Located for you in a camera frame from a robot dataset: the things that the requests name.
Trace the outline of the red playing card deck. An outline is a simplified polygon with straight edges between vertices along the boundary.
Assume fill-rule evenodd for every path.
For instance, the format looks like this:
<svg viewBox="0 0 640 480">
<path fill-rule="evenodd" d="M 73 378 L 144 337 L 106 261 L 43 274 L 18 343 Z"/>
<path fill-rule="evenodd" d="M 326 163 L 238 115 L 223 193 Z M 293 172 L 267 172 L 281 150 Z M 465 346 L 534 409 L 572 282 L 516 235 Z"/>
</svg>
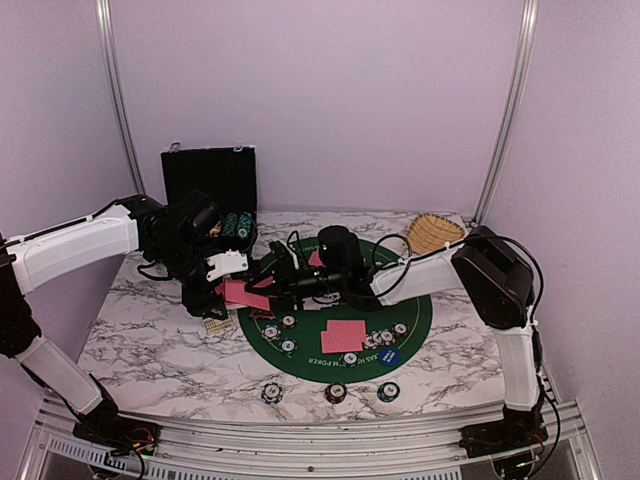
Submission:
<svg viewBox="0 0 640 480">
<path fill-rule="evenodd" d="M 222 295 L 226 307 L 271 309 L 268 297 L 247 292 L 245 282 L 241 280 L 226 279 L 216 287 L 216 292 Z"/>
</svg>

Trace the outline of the red black chip stack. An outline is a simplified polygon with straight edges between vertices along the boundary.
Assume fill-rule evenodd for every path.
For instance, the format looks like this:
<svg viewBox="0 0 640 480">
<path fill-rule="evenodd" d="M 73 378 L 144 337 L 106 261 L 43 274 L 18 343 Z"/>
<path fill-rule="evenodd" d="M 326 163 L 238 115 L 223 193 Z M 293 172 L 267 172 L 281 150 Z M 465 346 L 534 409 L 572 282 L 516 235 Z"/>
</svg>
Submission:
<svg viewBox="0 0 640 480">
<path fill-rule="evenodd" d="M 331 404 L 342 403 L 346 395 L 347 388 L 342 383 L 331 383 L 324 390 L 324 397 Z"/>
</svg>

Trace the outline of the black triangular dealer button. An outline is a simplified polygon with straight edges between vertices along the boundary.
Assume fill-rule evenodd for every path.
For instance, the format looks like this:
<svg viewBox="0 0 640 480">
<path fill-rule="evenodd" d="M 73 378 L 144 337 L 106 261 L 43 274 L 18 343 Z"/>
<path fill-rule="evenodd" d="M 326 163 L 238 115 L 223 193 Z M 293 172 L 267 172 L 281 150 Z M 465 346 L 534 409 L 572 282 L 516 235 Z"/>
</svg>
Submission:
<svg viewBox="0 0 640 480">
<path fill-rule="evenodd" d="M 271 311 L 265 311 L 260 309 L 253 310 L 249 317 L 253 320 L 274 320 L 276 316 Z"/>
</svg>

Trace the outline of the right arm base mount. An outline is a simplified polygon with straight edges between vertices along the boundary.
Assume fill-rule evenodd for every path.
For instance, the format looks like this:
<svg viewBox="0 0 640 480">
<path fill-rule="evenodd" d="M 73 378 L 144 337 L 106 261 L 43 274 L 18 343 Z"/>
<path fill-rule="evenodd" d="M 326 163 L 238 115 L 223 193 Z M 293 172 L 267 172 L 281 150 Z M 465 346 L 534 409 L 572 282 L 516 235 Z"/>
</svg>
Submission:
<svg viewBox="0 0 640 480">
<path fill-rule="evenodd" d="M 508 452 L 540 444 L 549 438 L 544 427 L 529 429 L 523 424 L 504 420 L 463 427 L 459 446 L 468 458 Z"/>
</svg>

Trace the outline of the white chips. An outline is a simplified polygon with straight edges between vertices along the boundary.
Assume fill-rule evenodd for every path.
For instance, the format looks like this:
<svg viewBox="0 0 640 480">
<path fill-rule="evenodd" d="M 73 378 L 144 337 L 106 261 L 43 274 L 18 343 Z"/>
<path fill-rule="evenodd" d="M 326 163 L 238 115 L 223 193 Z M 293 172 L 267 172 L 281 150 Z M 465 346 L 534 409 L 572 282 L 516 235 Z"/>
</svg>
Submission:
<svg viewBox="0 0 640 480">
<path fill-rule="evenodd" d="M 381 347 L 391 346 L 395 343 L 396 337 L 388 329 L 376 330 L 366 335 L 363 347 L 366 350 L 374 350 Z"/>
<path fill-rule="evenodd" d="M 266 325 L 261 331 L 261 336 L 268 342 L 275 342 L 281 337 L 281 329 L 275 324 Z"/>
</svg>

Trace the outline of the red chips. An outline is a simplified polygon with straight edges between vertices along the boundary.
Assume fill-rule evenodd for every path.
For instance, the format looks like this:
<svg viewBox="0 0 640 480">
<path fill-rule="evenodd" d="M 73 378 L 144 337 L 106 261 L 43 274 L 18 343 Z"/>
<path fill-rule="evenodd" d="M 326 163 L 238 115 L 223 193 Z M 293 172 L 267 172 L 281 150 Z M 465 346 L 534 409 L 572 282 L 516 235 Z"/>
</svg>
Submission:
<svg viewBox="0 0 640 480">
<path fill-rule="evenodd" d="M 396 337 L 405 338 L 409 335 L 410 329 L 404 323 L 397 323 L 393 326 L 393 333 Z"/>
<path fill-rule="evenodd" d="M 284 329 L 293 329 L 297 323 L 298 320 L 294 315 L 285 315 L 281 318 L 281 325 Z"/>
</svg>

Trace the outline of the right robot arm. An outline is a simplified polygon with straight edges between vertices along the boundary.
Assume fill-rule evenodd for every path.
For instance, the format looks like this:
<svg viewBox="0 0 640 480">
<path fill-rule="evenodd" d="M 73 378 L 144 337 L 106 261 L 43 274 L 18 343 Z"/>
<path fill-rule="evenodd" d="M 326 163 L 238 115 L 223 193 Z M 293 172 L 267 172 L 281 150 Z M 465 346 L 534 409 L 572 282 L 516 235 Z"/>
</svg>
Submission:
<svg viewBox="0 0 640 480">
<path fill-rule="evenodd" d="M 358 237 L 333 225 L 317 235 L 320 265 L 307 262 L 301 248 L 270 245 L 272 261 L 251 278 L 245 291 L 268 299 L 270 306 L 301 309 L 307 299 L 337 295 L 339 302 L 362 312 L 448 290 L 466 292 L 477 315 L 498 342 L 505 383 L 504 418 L 495 438 L 515 448 L 541 421 L 542 391 L 537 379 L 541 347 L 534 313 L 543 280 L 533 258 L 516 241 L 477 227 L 466 237 L 433 252 L 379 264 L 366 259 Z"/>
</svg>

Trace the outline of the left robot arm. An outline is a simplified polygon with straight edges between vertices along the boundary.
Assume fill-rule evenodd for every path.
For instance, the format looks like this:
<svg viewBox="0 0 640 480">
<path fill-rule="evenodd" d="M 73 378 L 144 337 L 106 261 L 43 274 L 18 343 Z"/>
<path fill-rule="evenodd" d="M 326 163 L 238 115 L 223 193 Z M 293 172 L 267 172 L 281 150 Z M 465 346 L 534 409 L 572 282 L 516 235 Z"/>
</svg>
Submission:
<svg viewBox="0 0 640 480">
<path fill-rule="evenodd" d="M 200 191 L 174 205 L 134 194 L 100 210 L 34 233 L 1 242 L 1 354 L 15 361 L 44 388 L 55 393 L 76 418 L 74 433 L 106 445 L 150 441 L 158 427 L 121 415 L 99 380 L 78 366 L 58 345 L 65 313 L 92 318 L 98 311 L 90 279 L 100 264 L 139 252 L 160 264 L 179 283 L 181 303 L 195 317 L 221 316 L 225 302 L 220 281 L 247 267 L 237 250 L 208 249 L 221 215 Z"/>
</svg>

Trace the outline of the blue small blind button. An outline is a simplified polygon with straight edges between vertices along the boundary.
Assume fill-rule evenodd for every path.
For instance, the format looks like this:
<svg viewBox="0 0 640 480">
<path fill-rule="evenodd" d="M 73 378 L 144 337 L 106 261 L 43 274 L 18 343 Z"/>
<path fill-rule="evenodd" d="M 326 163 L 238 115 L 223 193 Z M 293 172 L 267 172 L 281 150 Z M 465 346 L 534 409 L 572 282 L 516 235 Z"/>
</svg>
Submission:
<svg viewBox="0 0 640 480">
<path fill-rule="evenodd" d="M 401 353 L 396 348 L 384 348 L 378 353 L 378 361 L 385 367 L 395 368 L 401 363 Z"/>
</svg>

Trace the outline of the teal chip stack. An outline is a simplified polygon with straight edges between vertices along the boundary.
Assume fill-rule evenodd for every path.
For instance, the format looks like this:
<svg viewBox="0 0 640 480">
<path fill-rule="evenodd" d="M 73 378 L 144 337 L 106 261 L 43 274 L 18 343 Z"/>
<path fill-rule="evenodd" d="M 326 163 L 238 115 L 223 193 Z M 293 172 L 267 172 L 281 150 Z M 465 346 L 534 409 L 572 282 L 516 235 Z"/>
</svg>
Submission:
<svg viewBox="0 0 640 480">
<path fill-rule="evenodd" d="M 401 389 L 395 382 L 385 382 L 377 389 L 377 397 L 381 402 L 390 403 L 400 395 Z"/>
</svg>

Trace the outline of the red card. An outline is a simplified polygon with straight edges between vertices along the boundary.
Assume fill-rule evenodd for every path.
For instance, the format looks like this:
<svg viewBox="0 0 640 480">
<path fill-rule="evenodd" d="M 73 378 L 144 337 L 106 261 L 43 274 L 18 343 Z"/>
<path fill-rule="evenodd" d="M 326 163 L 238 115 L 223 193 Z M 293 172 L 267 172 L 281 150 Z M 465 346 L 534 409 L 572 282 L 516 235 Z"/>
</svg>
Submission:
<svg viewBox="0 0 640 480">
<path fill-rule="evenodd" d="M 366 338 L 366 323 L 362 320 L 329 320 L 326 331 L 349 332 L 360 335 L 363 342 Z"/>
<path fill-rule="evenodd" d="M 324 266 L 324 263 L 322 262 L 322 260 L 320 258 L 320 254 L 319 254 L 318 250 L 314 251 L 310 255 L 310 257 L 308 259 L 308 263 L 312 267 L 323 267 Z"/>
</svg>

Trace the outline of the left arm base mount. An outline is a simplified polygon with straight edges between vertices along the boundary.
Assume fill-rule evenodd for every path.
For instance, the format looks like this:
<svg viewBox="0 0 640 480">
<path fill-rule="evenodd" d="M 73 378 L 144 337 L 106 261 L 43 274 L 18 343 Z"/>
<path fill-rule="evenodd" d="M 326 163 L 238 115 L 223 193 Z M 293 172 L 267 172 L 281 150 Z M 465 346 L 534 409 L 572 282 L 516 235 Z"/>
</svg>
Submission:
<svg viewBox="0 0 640 480">
<path fill-rule="evenodd" d="M 110 447 L 113 456 L 129 452 L 151 455 L 156 449 L 160 431 L 160 426 L 153 422 L 117 417 L 114 422 L 101 426 L 77 422 L 73 428 L 73 435 Z"/>
</svg>

